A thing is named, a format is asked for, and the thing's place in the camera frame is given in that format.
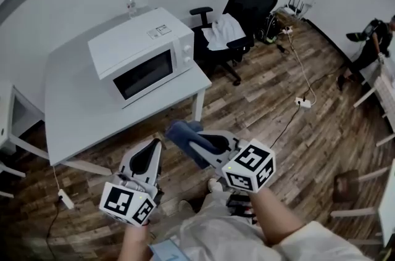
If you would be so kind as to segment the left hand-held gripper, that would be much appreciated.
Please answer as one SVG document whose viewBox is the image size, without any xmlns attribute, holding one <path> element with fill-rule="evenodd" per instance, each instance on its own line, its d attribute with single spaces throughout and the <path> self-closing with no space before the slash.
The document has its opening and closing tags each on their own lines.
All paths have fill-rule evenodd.
<svg viewBox="0 0 395 261">
<path fill-rule="evenodd" d="M 105 183 L 99 210 L 122 223 L 146 225 L 157 207 L 159 188 L 153 184 L 161 172 L 161 152 L 159 139 L 142 141 L 131 148 L 122 158 L 121 173 Z"/>
</svg>

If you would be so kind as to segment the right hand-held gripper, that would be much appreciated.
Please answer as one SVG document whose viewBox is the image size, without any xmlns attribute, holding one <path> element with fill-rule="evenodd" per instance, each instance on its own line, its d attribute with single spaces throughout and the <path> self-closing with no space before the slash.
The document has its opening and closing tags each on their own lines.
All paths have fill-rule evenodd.
<svg viewBox="0 0 395 261">
<path fill-rule="evenodd" d="M 238 147 L 237 137 L 224 130 L 199 131 L 198 135 L 213 145 L 216 151 L 190 142 L 191 148 L 220 173 L 231 188 L 258 193 L 275 173 L 275 153 L 265 144 L 252 139 L 233 158 L 230 151 Z"/>
</svg>

